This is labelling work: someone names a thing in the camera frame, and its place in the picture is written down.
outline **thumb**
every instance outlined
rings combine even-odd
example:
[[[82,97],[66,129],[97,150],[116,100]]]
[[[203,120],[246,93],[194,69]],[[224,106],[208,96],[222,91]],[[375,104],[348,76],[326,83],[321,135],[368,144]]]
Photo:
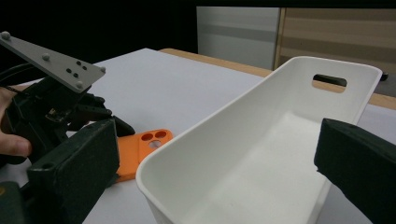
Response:
[[[30,142],[14,134],[0,133],[0,154],[27,157],[32,151]]]

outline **screw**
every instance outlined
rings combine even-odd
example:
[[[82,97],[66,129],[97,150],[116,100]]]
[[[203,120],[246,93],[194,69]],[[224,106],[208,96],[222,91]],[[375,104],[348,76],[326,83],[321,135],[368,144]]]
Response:
[[[82,89],[82,81],[76,82],[76,87]]]
[[[44,53],[41,58],[43,58],[44,61],[48,61],[50,59],[50,55],[48,53]]]
[[[11,34],[7,31],[1,33],[1,37],[5,40],[9,40],[11,38]]]

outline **silver metal plate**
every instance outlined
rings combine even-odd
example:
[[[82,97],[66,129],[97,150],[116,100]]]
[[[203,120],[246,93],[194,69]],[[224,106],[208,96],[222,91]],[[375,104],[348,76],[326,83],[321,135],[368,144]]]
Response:
[[[2,32],[0,44],[75,92],[85,91],[106,69]]]

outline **white plastic bin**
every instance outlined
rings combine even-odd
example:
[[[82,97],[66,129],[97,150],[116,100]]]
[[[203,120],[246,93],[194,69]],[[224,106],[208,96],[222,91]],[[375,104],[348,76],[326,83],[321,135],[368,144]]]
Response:
[[[313,87],[317,74],[344,78],[345,91]],[[356,124],[381,74],[289,60],[140,164],[137,184],[157,222],[315,223],[331,185],[314,165],[321,121]]]

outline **white table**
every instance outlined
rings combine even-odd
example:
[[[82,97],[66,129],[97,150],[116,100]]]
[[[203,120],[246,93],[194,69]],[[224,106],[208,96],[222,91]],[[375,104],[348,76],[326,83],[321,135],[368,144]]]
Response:
[[[230,103],[262,80],[207,63],[199,63],[151,49],[141,49],[98,63],[106,74],[90,92],[104,97],[113,114],[132,125],[137,133],[168,129],[177,136],[198,121]],[[368,105],[359,126],[396,144],[396,111]],[[26,181],[26,162],[0,170],[0,181]],[[154,224],[148,203],[134,180],[105,191],[85,224]],[[318,223],[370,223],[332,186]]]

